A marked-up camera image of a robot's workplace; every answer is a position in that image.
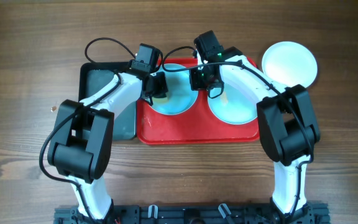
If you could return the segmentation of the yellow green sponge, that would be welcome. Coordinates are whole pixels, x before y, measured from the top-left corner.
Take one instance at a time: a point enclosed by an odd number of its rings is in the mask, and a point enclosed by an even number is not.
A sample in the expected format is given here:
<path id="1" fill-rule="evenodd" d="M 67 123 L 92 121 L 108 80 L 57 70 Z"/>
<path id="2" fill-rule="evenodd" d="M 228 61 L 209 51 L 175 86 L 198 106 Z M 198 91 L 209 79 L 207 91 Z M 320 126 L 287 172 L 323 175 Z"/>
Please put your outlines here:
<path id="1" fill-rule="evenodd" d="M 156 104 L 164 105 L 169 102 L 169 97 L 155 98 L 154 102 L 156 102 Z"/>

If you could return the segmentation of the light blue plate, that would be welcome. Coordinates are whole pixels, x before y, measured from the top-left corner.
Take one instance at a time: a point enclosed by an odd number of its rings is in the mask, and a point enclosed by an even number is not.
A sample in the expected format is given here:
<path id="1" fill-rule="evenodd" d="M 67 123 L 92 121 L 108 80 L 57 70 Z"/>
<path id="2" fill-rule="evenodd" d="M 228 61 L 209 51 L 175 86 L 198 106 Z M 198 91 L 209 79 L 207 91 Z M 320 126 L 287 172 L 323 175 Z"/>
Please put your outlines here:
<path id="1" fill-rule="evenodd" d="M 160 68 L 159 71 L 165 72 L 169 102 L 160 105 L 154 102 L 155 98 L 152 98 L 151 108 L 164 115 L 178 115 L 190 109 L 198 97 L 198 92 L 191 89 L 189 71 L 167 72 L 163 68 Z"/>

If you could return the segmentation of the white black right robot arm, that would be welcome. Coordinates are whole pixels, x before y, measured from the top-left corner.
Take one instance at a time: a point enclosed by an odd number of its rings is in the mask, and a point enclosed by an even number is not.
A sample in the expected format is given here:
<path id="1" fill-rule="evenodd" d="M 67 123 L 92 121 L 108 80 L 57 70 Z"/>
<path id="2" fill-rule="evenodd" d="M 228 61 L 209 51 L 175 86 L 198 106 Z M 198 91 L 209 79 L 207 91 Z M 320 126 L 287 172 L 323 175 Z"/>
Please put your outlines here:
<path id="1" fill-rule="evenodd" d="M 320 140 L 316 115 L 305 87 L 286 86 L 253 66 L 237 48 L 196 46 L 198 64 L 191 69 L 191 86 L 210 89 L 230 85 L 253 99 L 260 143 L 273 161 L 275 188 L 271 204 L 281 223 L 306 213 L 305 175 Z"/>

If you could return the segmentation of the white plate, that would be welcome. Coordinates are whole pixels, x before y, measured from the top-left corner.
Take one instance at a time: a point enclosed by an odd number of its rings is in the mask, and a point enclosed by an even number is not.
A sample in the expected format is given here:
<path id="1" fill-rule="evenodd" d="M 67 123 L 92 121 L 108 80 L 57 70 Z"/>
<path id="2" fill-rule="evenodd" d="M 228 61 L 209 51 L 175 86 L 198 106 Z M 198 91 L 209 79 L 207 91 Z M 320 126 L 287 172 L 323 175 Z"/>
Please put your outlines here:
<path id="1" fill-rule="evenodd" d="M 277 42 L 262 56 L 262 70 L 272 80 L 286 86 L 300 84 L 305 88 L 318 75 L 316 58 L 305 46 L 291 41 Z"/>

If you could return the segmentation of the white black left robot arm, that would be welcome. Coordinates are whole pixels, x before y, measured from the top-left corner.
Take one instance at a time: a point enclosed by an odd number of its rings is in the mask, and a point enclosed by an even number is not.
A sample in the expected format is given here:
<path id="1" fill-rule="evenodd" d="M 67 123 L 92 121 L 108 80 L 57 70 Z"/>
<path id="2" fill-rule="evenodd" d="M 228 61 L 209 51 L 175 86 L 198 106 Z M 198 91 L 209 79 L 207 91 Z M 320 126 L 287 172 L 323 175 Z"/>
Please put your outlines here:
<path id="1" fill-rule="evenodd" d="M 39 166 L 44 169 L 47 160 L 59 175 L 44 174 L 73 187 L 78 206 L 71 222 L 111 223 L 114 202 L 103 174 L 110 160 L 115 119 L 140 98 L 164 97 L 167 75 L 106 69 L 89 74 L 99 88 L 80 101 L 65 100 L 60 105 L 53 131 L 42 146 Z"/>

